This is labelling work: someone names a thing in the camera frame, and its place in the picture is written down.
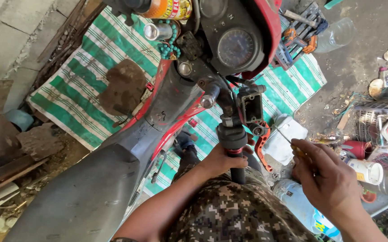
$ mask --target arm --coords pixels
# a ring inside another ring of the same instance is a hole
[[[307,154],[294,158],[303,193],[339,229],[343,240],[388,242],[362,206],[355,171],[325,145],[291,142]]]
[[[244,168],[247,165],[246,157],[230,158],[218,144],[202,162],[134,210],[114,238],[159,241],[202,184],[230,168]]]

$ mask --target screwdriver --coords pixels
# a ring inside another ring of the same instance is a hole
[[[293,145],[291,141],[278,128],[276,128],[276,130],[288,141],[288,143],[290,143],[290,146],[293,149],[293,151],[296,153],[297,157],[303,157],[303,158],[306,157],[306,154],[303,151],[301,151],[301,149]]]

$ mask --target plastic crate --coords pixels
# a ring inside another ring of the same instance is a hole
[[[356,126],[357,138],[360,141],[372,142],[378,144],[380,137],[380,128],[378,126],[378,116],[381,117],[382,124],[387,120],[388,116],[388,98],[380,101],[368,103],[364,106],[354,107],[356,110]]]

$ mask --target concrete wall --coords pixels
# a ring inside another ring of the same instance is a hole
[[[18,108],[25,98],[46,63],[37,62],[38,56],[78,2],[0,0],[0,80],[14,80],[5,111]]]

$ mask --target red motorcycle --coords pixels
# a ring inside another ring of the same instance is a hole
[[[150,5],[150,0],[107,2],[113,12],[128,15]],[[194,2],[200,28],[191,18],[181,29],[175,41],[182,55],[161,60],[155,89],[144,106],[121,131],[51,180],[5,242],[109,241],[132,210],[164,145],[191,117],[215,104],[223,110],[218,139],[229,156],[241,156],[247,144],[244,126],[256,136],[267,133],[261,98],[266,88],[251,79],[275,55],[281,0]],[[241,78],[234,73],[242,73]],[[230,84],[240,87],[238,94]],[[244,184],[244,169],[232,169],[231,178]]]

